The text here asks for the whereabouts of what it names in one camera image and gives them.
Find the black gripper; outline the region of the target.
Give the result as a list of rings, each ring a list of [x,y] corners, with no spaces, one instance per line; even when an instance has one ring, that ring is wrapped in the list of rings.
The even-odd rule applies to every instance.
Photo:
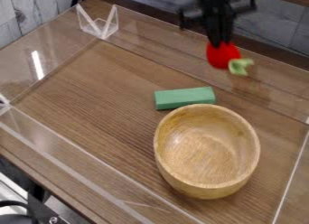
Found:
[[[221,36],[222,41],[230,43],[234,18],[255,9],[255,0],[190,0],[178,9],[179,28],[188,29],[205,19],[206,35],[211,45],[217,48]]]

